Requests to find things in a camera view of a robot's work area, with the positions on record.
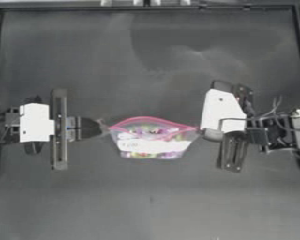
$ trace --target metal bracket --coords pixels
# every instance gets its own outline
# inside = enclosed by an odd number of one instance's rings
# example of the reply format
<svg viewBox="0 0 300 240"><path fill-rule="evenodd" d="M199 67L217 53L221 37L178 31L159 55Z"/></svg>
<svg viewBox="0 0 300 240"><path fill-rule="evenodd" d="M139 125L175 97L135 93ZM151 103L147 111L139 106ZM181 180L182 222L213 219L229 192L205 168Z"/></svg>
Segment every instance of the metal bracket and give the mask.
<svg viewBox="0 0 300 240"><path fill-rule="evenodd" d="M238 131L225 135L217 167L241 173L249 151L247 135Z"/></svg>
<svg viewBox="0 0 300 240"><path fill-rule="evenodd" d="M50 137L51 167L55 170L66 170L70 165L67 119L68 103L67 90L56 89L51 93L50 118L55 120L55 135Z"/></svg>

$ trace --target black frame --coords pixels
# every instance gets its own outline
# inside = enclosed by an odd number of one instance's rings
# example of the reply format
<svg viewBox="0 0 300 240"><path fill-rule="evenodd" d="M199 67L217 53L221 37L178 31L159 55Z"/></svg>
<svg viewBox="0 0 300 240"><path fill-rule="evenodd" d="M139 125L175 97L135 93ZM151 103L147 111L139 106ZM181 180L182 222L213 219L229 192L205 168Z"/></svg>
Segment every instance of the black frame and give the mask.
<svg viewBox="0 0 300 240"><path fill-rule="evenodd" d="M179 0L163 0L162 6L153 6L151 0L143 0L143 6L134 6L131 0L111 0L111 7L102 7L102 2L50 2L50 3L0 3L0 41L2 28L6 11L66 11L66 10L96 10L96 11L171 11L171 10L201 10L201 11L292 11L293 22L297 35L298 50L300 56L300 5L298 4L243 4L243 5L221 5L201 3L191 0L190 6L182 6Z"/></svg>

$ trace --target screw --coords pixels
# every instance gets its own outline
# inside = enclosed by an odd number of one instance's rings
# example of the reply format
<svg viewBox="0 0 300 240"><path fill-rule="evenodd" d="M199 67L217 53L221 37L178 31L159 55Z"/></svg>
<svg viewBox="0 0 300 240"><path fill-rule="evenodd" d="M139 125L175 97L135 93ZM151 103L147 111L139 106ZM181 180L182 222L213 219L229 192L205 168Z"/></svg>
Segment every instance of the screw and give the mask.
<svg viewBox="0 0 300 240"><path fill-rule="evenodd" d="M298 114L300 114L300 109L297 109L296 112L297 112Z"/></svg>

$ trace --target plastic bag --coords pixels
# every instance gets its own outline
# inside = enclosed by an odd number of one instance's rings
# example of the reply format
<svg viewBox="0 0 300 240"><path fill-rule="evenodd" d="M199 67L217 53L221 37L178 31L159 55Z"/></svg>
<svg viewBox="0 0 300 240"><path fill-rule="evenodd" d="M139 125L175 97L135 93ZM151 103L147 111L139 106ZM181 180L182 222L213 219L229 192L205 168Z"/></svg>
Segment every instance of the plastic bag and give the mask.
<svg viewBox="0 0 300 240"><path fill-rule="evenodd" d="M198 128L157 117L134 117L110 127L125 158L181 158L198 138Z"/></svg>

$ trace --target black table surface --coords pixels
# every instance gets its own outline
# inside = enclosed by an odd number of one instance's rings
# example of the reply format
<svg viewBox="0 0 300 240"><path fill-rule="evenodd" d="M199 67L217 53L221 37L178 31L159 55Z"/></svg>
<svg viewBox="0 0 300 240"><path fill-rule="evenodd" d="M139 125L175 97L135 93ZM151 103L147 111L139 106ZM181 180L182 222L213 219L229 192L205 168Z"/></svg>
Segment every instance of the black table surface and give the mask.
<svg viewBox="0 0 300 240"><path fill-rule="evenodd" d="M198 126L211 80L249 85L258 111L300 105L300 60L289 12L8 12L0 107L70 90L70 113L110 124L151 115ZM300 240L300 170L289 152L253 146L241 174L215 169L199 139L175 161L119 157L111 137L3 153L0 240Z"/></svg>

